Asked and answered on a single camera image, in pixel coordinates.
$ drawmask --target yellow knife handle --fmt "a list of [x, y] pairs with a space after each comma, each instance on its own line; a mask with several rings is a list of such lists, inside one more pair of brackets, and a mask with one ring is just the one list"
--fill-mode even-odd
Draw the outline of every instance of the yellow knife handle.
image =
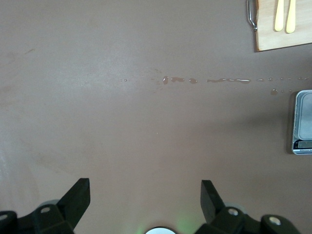
[[279, 32], [283, 29], [283, 27], [284, 27], [284, 0], [278, 0], [274, 29]]
[[296, 28], [296, 0], [291, 0], [287, 18], [286, 32], [293, 33]]

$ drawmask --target white round object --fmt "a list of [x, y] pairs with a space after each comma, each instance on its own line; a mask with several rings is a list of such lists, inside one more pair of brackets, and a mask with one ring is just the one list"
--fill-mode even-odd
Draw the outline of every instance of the white round object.
[[167, 228], [153, 228], [149, 230], [146, 234], [175, 234], [175, 233]]

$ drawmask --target digital scale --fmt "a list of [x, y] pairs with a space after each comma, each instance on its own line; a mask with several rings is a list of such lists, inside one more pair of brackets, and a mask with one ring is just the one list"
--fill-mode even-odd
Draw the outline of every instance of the digital scale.
[[296, 155], [312, 154], [312, 90], [303, 90], [296, 95], [292, 151]]

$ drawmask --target wooden cutting board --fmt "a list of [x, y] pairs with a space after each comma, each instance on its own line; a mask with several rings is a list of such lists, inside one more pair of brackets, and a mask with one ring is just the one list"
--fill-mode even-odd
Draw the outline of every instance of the wooden cutting board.
[[274, 30], [277, 0], [257, 0], [257, 50], [271, 50], [312, 43], [312, 0], [296, 1], [296, 29], [286, 33], [290, 0], [284, 0], [284, 28]]

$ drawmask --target silver bolt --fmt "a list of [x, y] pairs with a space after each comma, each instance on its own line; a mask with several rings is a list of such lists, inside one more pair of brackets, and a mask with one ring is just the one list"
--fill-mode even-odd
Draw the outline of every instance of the silver bolt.
[[8, 217], [8, 215], [7, 215], [7, 214], [3, 214], [3, 215], [1, 215], [1, 216], [0, 216], [0, 221], [1, 221], [1, 220], [6, 219], [7, 217]]
[[275, 225], [277, 225], [277, 226], [281, 225], [281, 220], [279, 220], [279, 219], [276, 218], [276, 217], [271, 216], [271, 217], [269, 218], [269, 221], [270, 221], [272, 224], [275, 224]]
[[238, 211], [233, 208], [230, 208], [228, 212], [230, 215], [238, 216]]
[[50, 207], [45, 207], [40, 211], [40, 213], [47, 213], [49, 211], [50, 211]]

